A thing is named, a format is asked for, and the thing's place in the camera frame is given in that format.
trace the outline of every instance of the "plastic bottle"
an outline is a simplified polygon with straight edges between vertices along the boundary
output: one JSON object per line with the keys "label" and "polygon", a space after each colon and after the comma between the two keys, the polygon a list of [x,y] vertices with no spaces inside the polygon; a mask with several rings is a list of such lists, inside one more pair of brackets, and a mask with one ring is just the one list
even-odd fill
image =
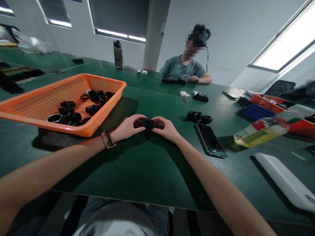
{"label": "plastic bottle", "polygon": [[234,134],[236,144],[248,148],[277,138],[289,131],[291,124],[294,124],[305,117],[315,114],[315,110],[302,105],[294,105],[274,117],[262,118],[250,126]]}

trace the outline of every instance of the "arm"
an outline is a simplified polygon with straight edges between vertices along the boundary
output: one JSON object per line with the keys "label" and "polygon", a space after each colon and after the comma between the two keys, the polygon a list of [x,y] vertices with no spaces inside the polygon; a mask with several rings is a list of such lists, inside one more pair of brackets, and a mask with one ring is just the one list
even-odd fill
{"label": "arm", "polygon": [[202,77],[198,78],[197,76],[193,75],[189,79],[192,83],[199,83],[199,84],[209,84],[212,82],[212,77],[208,73],[205,73]]}
{"label": "arm", "polygon": [[162,129],[158,133],[175,143],[198,176],[220,216],[235,235],[276,235],[242,192],[200,152],[188,143],[171,121],[153,118]]}
{"label": "arm", "polygon": [[[137,119],[144,115],[133,115],[126,118],[111,133],[112,142],[145,130],[145,127],[134,128]],[[0,179],[0,235],[5,235],[20,209],[34,200],[78,166],[105,149],[102,137],[90,139],[80,144],[53,152],[22,166]]]}

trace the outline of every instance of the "cord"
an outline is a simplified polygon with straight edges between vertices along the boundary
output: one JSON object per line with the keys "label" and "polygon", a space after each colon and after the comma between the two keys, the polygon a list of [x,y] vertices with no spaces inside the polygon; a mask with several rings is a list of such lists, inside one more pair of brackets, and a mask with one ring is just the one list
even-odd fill
{"label": "cord", "polygon": [[206,48],[207,48],[207,55],[208,55],[206,69],[207,69],[207,73],[208,73],[209,51],[208,51],[208,47],[207,46],[206,46]]}

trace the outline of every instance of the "gray t-shirt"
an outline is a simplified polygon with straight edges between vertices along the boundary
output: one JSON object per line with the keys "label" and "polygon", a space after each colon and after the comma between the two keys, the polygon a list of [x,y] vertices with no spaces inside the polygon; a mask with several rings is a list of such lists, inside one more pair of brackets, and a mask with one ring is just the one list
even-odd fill
{"label": "gray t-shirt", "polygon": [[185,66],[181,61],[181,56],[182,55],[170,58],[160,71],[163,74],[177,75],[179,77],[188,75],[188,78],[193,75],[200,78],[206,73],[200,63],[194,60],[191,60],[190,63]]}

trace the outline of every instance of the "orange plastic basket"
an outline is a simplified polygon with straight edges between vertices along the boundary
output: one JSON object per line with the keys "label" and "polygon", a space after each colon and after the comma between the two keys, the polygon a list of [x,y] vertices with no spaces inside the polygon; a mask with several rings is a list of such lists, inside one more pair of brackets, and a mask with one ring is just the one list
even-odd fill
{"label": "orange plastic basket", "polygon": [[[126,85],[119,80],[78,74],[1,102],[0,117],[53,131],[91,137],[117,104]],[[88,89],[115,93],[92,117],[85,112],[85,108],[97,103],[80,98]],[[78,127],[46,121],[49,115],[58,113],[60,103],[63,101],[74,101],[76,104],[74,111],[80,113],[82,119],[86,117],[91,119]]]}

